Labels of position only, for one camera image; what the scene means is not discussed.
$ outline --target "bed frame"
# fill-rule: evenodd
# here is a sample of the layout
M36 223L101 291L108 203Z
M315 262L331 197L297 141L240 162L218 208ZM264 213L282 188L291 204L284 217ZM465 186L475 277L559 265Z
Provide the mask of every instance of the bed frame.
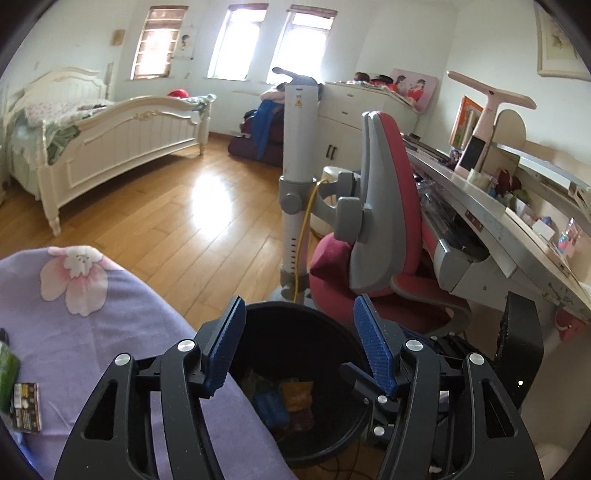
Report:
M36 102L105 99L99 72L67 67L53 70L22 90L5 116ZM209 137L211 106L201 119L193 106L166 96L143 96L117 103L76 125L80 135L49 165L45 130L35 165L41 202L53 234L61 234L59 208L94 187L141 164L192 145L203 154Z

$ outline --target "cable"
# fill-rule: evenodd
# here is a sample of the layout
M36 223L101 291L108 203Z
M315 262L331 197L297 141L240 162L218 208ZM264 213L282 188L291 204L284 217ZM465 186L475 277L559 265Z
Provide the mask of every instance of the cable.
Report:
M353 475L353 471L355 471L355 467L357 466L357 462L359 461L359 451L361 450L361 438L357 441L357 452L355 453L355 461L353 462L352 470L349 472L349 476L347 480L351 480L351 476Z
M294 274L295 274L295 284L294 284L294 298L293 298L293 303L297 302L297 295L298 295L298 291L300 289L300 272L299 272L299 263L300 263L300 251L301 251L301 244L304 240L304 233L306 231L306 225L308 224L308 219L310 218L310 214L312 211L312 205L314 205L314 200L316 198L316 193L318 192L318 189L320 188L320 185L322 185L323 183L328 183L328 180L324 179L324 180L320 180L319 182L316 183L316 185L314 186L314 190L312 190L312 194L310 195L310 199L308 200L308 205L306 207L306 212L304 214L304 221L301 224L301 230L300 230L300 237L298 238L297 241L297 248L295 249L295 267L294 267Z
M333 480L337 480L339 478L340 475L340 460L339 457L335 457L336 460L336 473L335 473L335 477L333 478Z
M355 474L355 475L362 476L363 478L367 478L368 480L374 480L373 477L371 477L367 473L360 472L359 470L332 470L332 469L326 468L325 466L322 466L322 465L317 465L317 467L320 468L321 470L324 470L325 472L337 473L337 476L335 478L333 478L333 480L336 480L338 478L338 475L341 473L349 473L351 475Z

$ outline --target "study desk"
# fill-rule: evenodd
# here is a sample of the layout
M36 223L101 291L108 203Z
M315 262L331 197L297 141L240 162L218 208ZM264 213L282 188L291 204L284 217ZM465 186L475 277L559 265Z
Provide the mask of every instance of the study desk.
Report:
M487 247L490 257L470 269L451 292L497 310L507 291L536 302L544 337L557 308L591 323L591 299L579 282L562 272L505 213L505 206L423 151L407 149L414 170L431 179L453 209Z

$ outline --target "chair backrest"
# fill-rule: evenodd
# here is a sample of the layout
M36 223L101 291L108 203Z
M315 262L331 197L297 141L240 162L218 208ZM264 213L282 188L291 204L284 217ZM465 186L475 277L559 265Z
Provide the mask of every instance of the chair backrest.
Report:
M356 293L388 293L393 275L414 274L423 240L421 208L413 170L394 119L363 115L365 148L361 195L371 208L353 246L349 287Z

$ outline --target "cabinet door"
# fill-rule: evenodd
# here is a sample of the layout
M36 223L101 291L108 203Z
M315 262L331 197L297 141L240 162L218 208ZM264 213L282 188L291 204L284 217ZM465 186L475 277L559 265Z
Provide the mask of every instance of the cabinet door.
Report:
M363 113L383 110L387 99L386 94L376 90L348 85L326 85L318 115L361 129Z
M327 165L360 170L361 151L361 130L327 118L318 118L317 175L320 175Z

